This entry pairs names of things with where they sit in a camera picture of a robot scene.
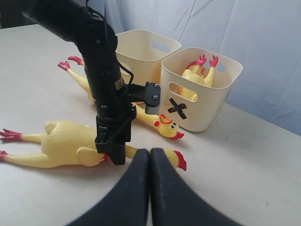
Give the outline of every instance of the chicken beak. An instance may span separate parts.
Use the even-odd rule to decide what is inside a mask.
[[[177,139],[181,139],[183,136],[184,136],[183,133],[177,132],[177,134],[174,137],[172,137],[171,139],[172,140],[177,140]]]
[[[186,164],[186,161],[185,161],[183,155],[179,151],[174,151],[174,153],[178,156],[178,159],[179,159],[178,168],[181,168],[182,170],[186,171],[187,164]]]

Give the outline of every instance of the black x mark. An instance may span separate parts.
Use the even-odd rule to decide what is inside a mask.
[[[171,102],[171,104],[173,105],[172,108],[169,108],[168,109],[168,112],[169,113],[174,113],[174,112],[178,112],[179,116],[182,118],[182,119],[187,119],[186,115],[184,114],[184,112],[182,111],[183,109],[186,109],[187,106],[186,104],[177,104],[174,99],[170,98],[169,101]]]

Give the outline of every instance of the cream plastic basket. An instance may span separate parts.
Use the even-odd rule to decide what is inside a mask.
[[[213,55],[219,58],[218,65],[225,67],[224,72],[214,73],[212,88],[200,85],[182,77],[186,67],[199,56],[205,54],[207,62]],[[202,49],[186,48],[172,54],[162,61],[161,70],[161,106],[159,113],[172,118],[180,127],[202,132],[208,128],[216,116],[221,104],[228,96],[234,81],[241,74],[243,66],[226,56]],[[178,85],[194,91],[198,99],[192,102],[177,94]]]
[[[134,73],[133,83],[143,86],[147,81],[159,83],[162,60],[181,48],[176,40],[146,30],[131,30],[117,37],[118,60]],[[128,83],[130,75],[121,72]]]

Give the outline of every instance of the yellow rubber chicken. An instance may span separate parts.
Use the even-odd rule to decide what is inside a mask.
[[[203,65],[206,61],[207,59],[205,58],[205,55],[200,56],[197,62],[192,62],[190,65],[188,65],[182,77],[198,84],[212,87],[215,67],[218,63],[218,57],[213,56],[213,59],[210,60],[210,69],[207,76],[204,75],[205,68],[203,68]],[[192,101],[196,101],[198,99],[198,96],[195,92],[183,87],[178,87],[178,94]]]
[[[77,56],[71,56],[68,58],[68,60],[73,60],[77,62],[78,65],[85,66],[85,62]],[[91,103],[94,103],[87,78],[74,72],[71,69],[71,66],[68,63],[68,61],[60,62],[58,66],[64,69],[69,75],[71,75],[71,77],[85,90],[85,92],[88,95],[89,101]],[[160,116],[149,115],[146,114],[145,111],[140,106],[136,105],[136,108],[137,108],[137,118],[151,125],[162,136],[171,139],[180,139],[184,136],[184,133],[178,131],[179,126],[175,122],[173,122],[173,120],[167,118],[165,115],[163,114],[161,114]]]
[[[96,129],[69,120],[50,121],[45,124],[46,133],[22,134],[8,129],[0,131],[2,141],[24,140],[41,143],[41,152],[11,155],[0,152],[0,161],[17,165],[53,168],[62,165],[93,167],[108,160],[99,154],[95,146]],[[137,148],[126,145],[126,157],[132,159]],[[174,168],[186,171],[186,161],[178,151],[163,149]]]

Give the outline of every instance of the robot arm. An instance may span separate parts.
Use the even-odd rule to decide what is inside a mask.
[[[132,102],[147,107],[160,104],[161,88],[125,84],[116,57],[117,36],[105,18],[74,0],[19,0],[23,15],[61,39],[73,42],[85,61],[87,80],[97,109],[99,153],[106,153],[117,165],[125,163],[125,143],[131,139],[131,122],[136,117]]]

